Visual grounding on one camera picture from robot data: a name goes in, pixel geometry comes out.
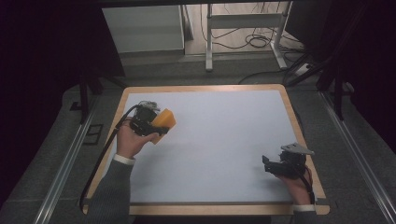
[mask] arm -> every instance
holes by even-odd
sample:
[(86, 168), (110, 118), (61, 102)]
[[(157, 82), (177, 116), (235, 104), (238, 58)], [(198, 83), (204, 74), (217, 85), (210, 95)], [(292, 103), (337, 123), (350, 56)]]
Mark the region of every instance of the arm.
[(130, 176), (136, 155), (157, 133), (141, 137), (125, 120), (117, 133), (117, 154), (92, 196), (86, 223), (128, 223)]
[[(312, 178), (310, 170), (307, 169), (304, 178), (312, 185)], [(294, 223), (295, 224), (316, 224), (320, 223), (318, 220), (315, 206), (311, 204), (309, 194), (303, 181), (298, 179), (289, 179), (285, 176), (276, 175), (277, 178), (285, 183), (289, 193), (293, 199)]]

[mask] gray floor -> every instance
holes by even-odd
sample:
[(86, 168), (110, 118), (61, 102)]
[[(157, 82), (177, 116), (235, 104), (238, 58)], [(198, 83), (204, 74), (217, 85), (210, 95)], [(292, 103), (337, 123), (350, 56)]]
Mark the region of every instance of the gray floor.
[[(131, 86), (228, 85), (237, 84), (249, 74), (278, 70), (271, 53), (216, 55), (212, 73), (205, 71), (204, 57), (199, 56), (147, 57), (146, 60), (140, 59), (140, 63), (128, 58), (122, 61), (127, 77), (120, 79)], [(281, 83), (282, 79), (281, 73), (265, 73), (249, 78), (243, 84)], [(315, 91), (316, 79), (312, 77), (294, 88), (288, 88), (288, 94), (301, 117), (306, 143), (316, 152), (314, 164), (331, 207), (330, 214), (320, 219), (324, 223), (388, 223), (322, 98)], [(81, 223), (84, 218), (78, 208), (78, 200), (105, 143), (122, 94), (116, 85), (104, 79), (102, 83), (106, 88), (99, 96), (92, 119), (92, 124), (104, 125), (101, 138), (96, 146), (81, 147), (49, 223)], [(0, 223), (23, 224), (34, 221), (78, 130), (80, 114), (69, 110), (78, 97), (77, 87), (64, 94), (64, 106), (29, 169), (3, 205)], [(395, 201), (395, 155), (355, 110), (348, 97), (344, 99), (343, 111), (346, 124), (364, 156)], [(85, 142), (89, 143), (91, 139), (87, 137)], [(273, 223), (289, 223), (289, 219), (273, 217)]]

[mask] white board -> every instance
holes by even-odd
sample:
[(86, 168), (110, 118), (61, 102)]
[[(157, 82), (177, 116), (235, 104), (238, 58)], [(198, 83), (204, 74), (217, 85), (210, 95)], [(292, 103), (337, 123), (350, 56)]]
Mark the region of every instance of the white board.
[(172, 110), (177, 125), (135, 156), (131, 203), (291, 202), (262, 164), (296, 142), (279, 91), (131, 93), (124, 112), (140, 101)]

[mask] person's left hand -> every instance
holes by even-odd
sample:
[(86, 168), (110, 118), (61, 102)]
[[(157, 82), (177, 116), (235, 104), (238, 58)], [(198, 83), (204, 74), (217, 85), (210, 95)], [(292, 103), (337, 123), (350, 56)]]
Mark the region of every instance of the person's left hand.
[(151, 133), (147, 136), (139, 136), (129, 126), (130, 117), (128, 117), (120, 126), (117, 133), (117, 154), (132, 159), (142, 147), (149, 141), (158, 137), (158, 133)]

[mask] hand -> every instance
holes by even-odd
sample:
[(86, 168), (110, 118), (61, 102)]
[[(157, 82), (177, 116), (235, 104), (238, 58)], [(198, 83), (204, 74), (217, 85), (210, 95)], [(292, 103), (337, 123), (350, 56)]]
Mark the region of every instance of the hand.
[[(293, 198), (294, 204), (303, 205), (303, 204), (311, 204), (309, 199), (308, 191), (300, 178), (297, 179), (290, 179), (283, 175), (275, 175), (277, 178), (285, 183), (286, 187), (288, 187), (289, 193)], [(306, 168), (304, 178), (306, 181), (312, 185), (312, 178), (311, 178), (311, 170)]]
[(117, 133), (117, 154), (133, 159), (142, 147), (149, 141), (158, 137), (158, 133), (151, 133), (147, 136), (139, 136), (134, 133), (134, 130), (129, 126), (130, 117), (128, 117), (120, 126), (119, 132)]

